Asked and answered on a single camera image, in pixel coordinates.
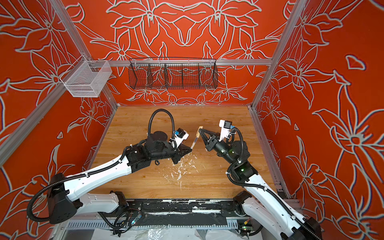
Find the beige pen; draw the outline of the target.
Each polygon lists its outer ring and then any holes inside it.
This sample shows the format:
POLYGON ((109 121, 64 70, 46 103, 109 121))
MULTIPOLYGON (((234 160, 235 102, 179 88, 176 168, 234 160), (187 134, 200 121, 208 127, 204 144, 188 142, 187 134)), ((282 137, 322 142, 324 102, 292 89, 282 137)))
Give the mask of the beige pen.
POLYGON ((198 138, 195 138, 195 140, 193 141, 193 143, 192 143, 192 145, 191 145, 191 149, 193 149, 193 148, 194 148, 194 146, 195 146, 195 144, 196 144, 197 140, 198 140, 198 138))

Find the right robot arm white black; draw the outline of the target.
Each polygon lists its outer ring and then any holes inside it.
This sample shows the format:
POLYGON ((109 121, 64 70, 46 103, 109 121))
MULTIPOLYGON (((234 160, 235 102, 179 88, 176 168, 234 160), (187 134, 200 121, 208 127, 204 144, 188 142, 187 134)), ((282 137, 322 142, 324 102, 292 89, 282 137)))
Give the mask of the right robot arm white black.
POLYGON ((276 240, 322 239, 320 224, 286 203, 251 165, 248 146, 239 129, 230 130, 229 141, 205 129, 200 129, 199 133, 206 150, 215 151, 230 164, 226 171, 229 181, 244 188, 235 200, 247 216, 255 219, 276 240))

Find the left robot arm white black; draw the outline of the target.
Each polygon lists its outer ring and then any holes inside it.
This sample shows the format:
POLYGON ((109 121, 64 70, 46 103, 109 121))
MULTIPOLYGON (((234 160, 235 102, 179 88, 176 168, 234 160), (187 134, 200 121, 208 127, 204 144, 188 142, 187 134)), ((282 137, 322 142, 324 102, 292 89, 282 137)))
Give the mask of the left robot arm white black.
POLYGON ((59 224, 77 214, 113 213, 126 206, 120 192, 91 195, 89 192, 114 179, 130 175, 149 167, 152 162, 171 159, 177 164, 192 149, 183 144, 189 134, 182 129, 174 132, 170 140, 164 132, 156 131, 140 143, 127 146, 115 159, 77 175, 56 174, 48 190, 49 223, 59 224))

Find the beige pen cap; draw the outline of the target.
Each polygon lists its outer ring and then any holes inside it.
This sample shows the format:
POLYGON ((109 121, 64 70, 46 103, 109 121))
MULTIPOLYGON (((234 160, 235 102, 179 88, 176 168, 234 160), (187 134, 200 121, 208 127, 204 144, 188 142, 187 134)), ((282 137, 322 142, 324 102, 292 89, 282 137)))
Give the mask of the beige pen cap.
POLYGON ((199 126, 198 128, 198 131, 197 131, 197 134, 196 134, 196 137, 199 138, 200 137, 200 130, 203 129, 203 126, 199 126))

